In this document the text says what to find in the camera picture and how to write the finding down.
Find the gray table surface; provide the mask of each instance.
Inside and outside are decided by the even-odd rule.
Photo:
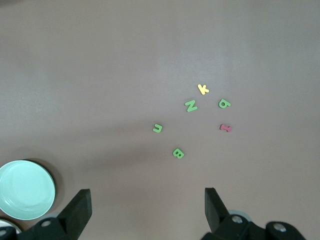
[[[1,0],[0,164],[52,172],[46,217],[90,188],[80,240],[198,240],[206,187],[318,239],[319,26],[318,0]]]

